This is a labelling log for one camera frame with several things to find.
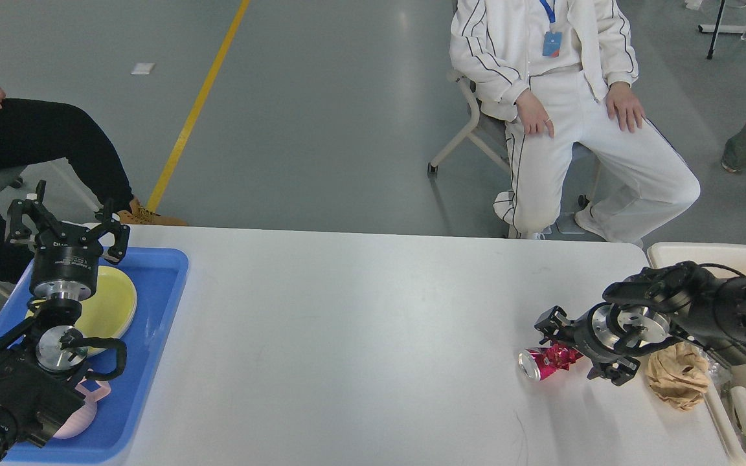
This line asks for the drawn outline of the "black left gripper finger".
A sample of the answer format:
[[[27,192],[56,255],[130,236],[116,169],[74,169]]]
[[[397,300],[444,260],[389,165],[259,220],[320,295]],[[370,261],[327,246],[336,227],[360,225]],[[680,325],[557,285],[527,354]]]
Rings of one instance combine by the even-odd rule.
[[[5,243],[47,247],[63,241],[62,224],[43,204],[46,180],[39,180],[33,194],[15,199],[8,207]]]
[[[85,248],[92,256],[105,259],[112,265],[118,265],[126,256],[130,226],[115,219],[113,214],[105,213],[104,209],[95,213],[98,223],[85,231]],[[107,247],[102,244],[104,236],[113,237],[113,242]]]

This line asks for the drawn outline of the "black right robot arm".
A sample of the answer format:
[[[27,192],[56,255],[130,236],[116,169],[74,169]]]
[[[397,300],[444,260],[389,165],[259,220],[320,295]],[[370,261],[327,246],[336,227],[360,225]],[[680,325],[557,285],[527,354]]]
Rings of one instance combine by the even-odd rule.
[[[604,289],[603,301],[574,320],[552,307],[535,324],[550,343],[548,363],[566,369],[584,356],[592,364],[589,379],[621,386],[645,356],[652,392],[675,409],[692,410],[708,387],[708,362],[699,351],[725,368],[746,364],[746,276],[716,278],[713,268],[692,261],[646,267]]]

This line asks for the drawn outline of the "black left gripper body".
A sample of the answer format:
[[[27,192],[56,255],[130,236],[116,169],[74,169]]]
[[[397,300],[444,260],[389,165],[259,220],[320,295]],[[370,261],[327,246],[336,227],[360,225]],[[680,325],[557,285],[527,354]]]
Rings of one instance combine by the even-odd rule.
[[[30,294],[36,298],[85,301],[96,294],[100,242],[69,245],[36,237]]]

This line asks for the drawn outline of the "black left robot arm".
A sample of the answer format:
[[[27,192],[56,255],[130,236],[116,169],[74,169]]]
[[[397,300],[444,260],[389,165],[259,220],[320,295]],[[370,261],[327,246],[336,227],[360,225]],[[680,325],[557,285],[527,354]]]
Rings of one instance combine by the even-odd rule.
[[[0,337],[0,462],[15,443],[43,447],[85,404],[83,379],[122,375],[127,345],[115,337],[87,337],[75,327],[81,304],[98,289],[98,261],[126,256],[130,227],[103,214],[100,223],[58,221],[35,194],[12,201],[6,241],[32,245],[28,305],[32,316]]]

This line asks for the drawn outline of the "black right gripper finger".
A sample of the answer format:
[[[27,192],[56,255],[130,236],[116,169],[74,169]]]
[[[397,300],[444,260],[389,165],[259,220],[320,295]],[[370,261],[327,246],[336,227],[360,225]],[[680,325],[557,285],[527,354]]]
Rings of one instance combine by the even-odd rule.
[[[577,347],[575,337],[580,317],[571,319],[559,305],[542,313],[535,323],[535,330],[541,334],[539,345],[559,343],[563,347]]]
[[[592,362],[587,379],[597,378],[607,379],[614,386],[622,386],[628,381],[633,380],[640,368],[640,362],[637,359],[620,359],[615,362]]]

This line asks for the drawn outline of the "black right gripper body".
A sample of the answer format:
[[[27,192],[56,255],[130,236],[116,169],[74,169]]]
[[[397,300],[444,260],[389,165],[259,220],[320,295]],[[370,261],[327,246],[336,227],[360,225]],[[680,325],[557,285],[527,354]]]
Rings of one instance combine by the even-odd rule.
[[[575,348],[591,362],[635,359],[614,351],[614,345],[620,340],[620,336],[616,335],[615,325],[609,322],[613,316],[613,305],[600,303],[580,317],[574,334],[577,341]]]

